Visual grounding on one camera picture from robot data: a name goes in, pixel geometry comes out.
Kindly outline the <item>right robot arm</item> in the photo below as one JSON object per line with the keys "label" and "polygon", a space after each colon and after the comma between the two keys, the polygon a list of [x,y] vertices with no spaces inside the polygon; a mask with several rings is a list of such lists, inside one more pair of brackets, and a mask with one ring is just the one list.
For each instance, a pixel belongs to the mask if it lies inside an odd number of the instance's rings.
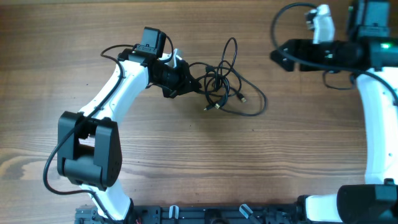
{"label": "right robot arm", "polygon": [[349,72],[359,91],[366,128],[364,183],[344,185],[330,195],[298,198],[292,223],[397,222],[397,39],[389,29],[389,1],[353,1],[347,40],[335,40],[330,8],[306,3],[312,39],[275,44],[271,59],[291,72]]}

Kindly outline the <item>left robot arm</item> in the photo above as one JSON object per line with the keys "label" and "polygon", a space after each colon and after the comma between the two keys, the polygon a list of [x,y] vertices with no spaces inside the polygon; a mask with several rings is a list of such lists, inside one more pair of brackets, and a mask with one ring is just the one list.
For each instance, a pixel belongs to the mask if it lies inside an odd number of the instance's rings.
{"label": "left robot arm", "polygon": [[135,98],[152,85],[160,87],[166,98],[201,88],[177,49],[164,53],[169,39],[161,30],[145,27],[140,43],[123,44],[118,57],[110,58],[116,68],[101,91],[79,112],[66,111],[58,121],[58,143],[45,164],[44,184],[52,190],[48,171],[56,159],[58,174],[80,186],[79,194],[91,196],[96,222],[139,221],[118,180],[123,161],[118,124]]}

